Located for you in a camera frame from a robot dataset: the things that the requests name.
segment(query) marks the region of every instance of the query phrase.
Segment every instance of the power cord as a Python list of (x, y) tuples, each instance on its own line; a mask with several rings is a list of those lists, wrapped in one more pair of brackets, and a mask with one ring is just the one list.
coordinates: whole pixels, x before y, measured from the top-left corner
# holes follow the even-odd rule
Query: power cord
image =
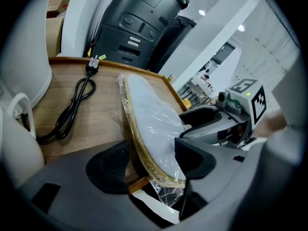
[[(74, 89), (73, 98), (71, 99), (71, 104), (61, 113), (54, 129), (49, 134), (42, 137), (37, 137), (37, 142), (39, 144), (51, 139), (53, 136), (58, 140), (63, 140), (68, 136), (69, 132), (73, 127), (74, 120), (77, 116), (78, 108), (81, 102), (86, 98), (90, 97), (95, 92), (96, 84), (90, 78), (92, 75), (95, 75), (98, 72), (98, 63), (99, 59), (97, 59), (97, 56), (95, 57), (95, 59), (91, 57), (90, 63), (86, 65), (87, 77), (82, 78), (80, 81), (77, 82)], [(83, 85), (80, 89), (80, 92), (78, 92), (78, 89), (82, 83)], [(92, 85), (92, 89), (87, 94), (83, 94), (88, 83)], [(22, 114), (21, 118), (24, 127), (29, 130), (29, 126), (26, 122), (27, 115)]]

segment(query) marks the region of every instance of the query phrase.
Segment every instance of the white kettle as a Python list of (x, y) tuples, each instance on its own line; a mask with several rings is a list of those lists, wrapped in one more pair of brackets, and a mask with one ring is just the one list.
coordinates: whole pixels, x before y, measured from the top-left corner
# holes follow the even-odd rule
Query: white kettle
[[(28, 113), (30, 132), (15, 120), (15, 108), (21, 100)], [(0, 105), (0, 161), (15, 188), (45, 165), (44, 155), (36, 141), (31, 103), (23, 93), (13, 98), (7, 110)]]

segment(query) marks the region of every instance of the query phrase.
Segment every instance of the wooden table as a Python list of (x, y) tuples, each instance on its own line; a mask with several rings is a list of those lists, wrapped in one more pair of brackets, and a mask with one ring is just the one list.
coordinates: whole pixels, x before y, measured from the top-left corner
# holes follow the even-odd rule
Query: wooden table
[[(70, 104), (76, 83), (85, 77), (87, 58), (50, 58), (51, 84), (38, 105), (33, 109), (38, 136), (49, 133), (55, 126), (60, 113)], [(137, 73), (150, 81), (167, 97), (178, 114), (186, 107), (164, 76), (142, 69), (100, 61), (99, 72), (92, 77), (96, 91), (79, 107), (75, 124), (69, 136), (62, 140), (51, 140), (41, 145), (46, 163), (55, 158), (100, 144), (131, 140), (129, 123), (122, 105), (118, 78), (124, 73)], [(148, 183), (136, 151), (131, 150), (131, 160), (126, 170), (126, 181), (130, 192)]]

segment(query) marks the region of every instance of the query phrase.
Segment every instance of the plastic-wrapped object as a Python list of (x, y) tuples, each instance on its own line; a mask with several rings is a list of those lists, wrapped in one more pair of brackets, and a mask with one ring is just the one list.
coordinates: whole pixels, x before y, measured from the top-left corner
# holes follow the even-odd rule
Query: plastic-wrapped object
[(184, 125), (166, 98), (147, 79), (124, 74), (119, 82), (139, 159), (153, 178), (151, 184), (162, 202), (172, 206), (185, 187), (185, 176), (174, 152), (174, 138), (185, 131)]

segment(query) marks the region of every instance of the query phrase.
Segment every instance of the ceiling light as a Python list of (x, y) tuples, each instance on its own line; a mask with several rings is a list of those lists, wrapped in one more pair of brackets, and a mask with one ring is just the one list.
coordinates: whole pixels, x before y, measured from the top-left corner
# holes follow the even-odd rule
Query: ceiling light
[(205, 16), (205, 12), (203, 10), (199, 10), (200, 15)]
[(245, 27), (243, 25), (240, 25), (237, 29), (239, 29), (239, 31), (241, 31), (241, 32), (245, 31)]

